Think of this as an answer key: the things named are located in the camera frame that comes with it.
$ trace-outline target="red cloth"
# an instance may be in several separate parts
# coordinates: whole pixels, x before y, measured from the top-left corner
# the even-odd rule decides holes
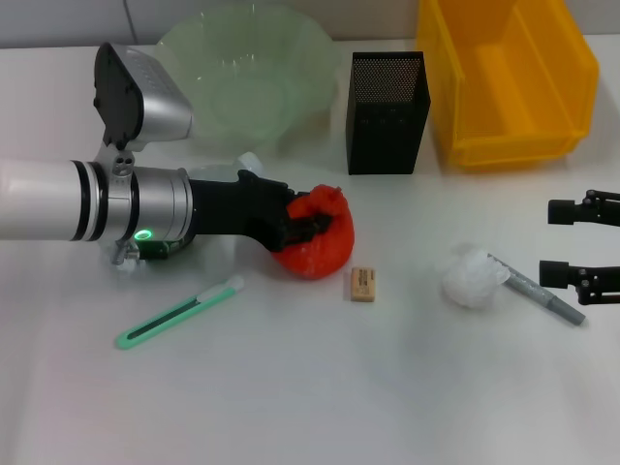
[[[312,241],[291,245],[273,254],[282,266],[306,279],[320,279],[340,269],[353,252],[355,232],[347,200],[340,188],[317,186],[310,195],[287,206],[291,218],[330,215],[331,224]]]

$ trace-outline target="gray marker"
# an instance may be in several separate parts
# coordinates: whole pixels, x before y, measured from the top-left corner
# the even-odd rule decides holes
[[[529,297],[544,308],[564,318],[567,322],[572,323],[575,326],[579,326],[585,320],[585,315],[575,310],[564,300],[559,298],[554,293],[551,293],[547,289],[539,286],[530,278],[523,276],[516,269],[508,266],[497,257],[493,257],[491,254],[488,256],[505,266],[511,273],[511,277],[504,283],[509,288],[514,289],[520,294]]]

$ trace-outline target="white wall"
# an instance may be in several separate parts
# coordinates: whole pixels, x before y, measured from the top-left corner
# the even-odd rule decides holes
[[[0,0],[0,47],[130,44],[129,18],[139,42],[154,43],[181,18],[222,1],[236,0]],[[620,33],[620,0],[565,1],[585,34]],[[312,16],[337,39],[402,38],[416,32],[418,0],[279,3]]]

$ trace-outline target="black mesh container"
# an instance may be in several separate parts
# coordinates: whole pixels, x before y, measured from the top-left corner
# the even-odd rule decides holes
[[[353,54],[349,174],[411,174],[430,109],[421,51]]]

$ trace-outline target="yellow plastic bin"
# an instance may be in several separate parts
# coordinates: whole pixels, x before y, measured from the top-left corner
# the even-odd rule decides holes
[[[590,131],[599,65],[563,0],[420,0],[418,48],[454,165],[553,160]]]

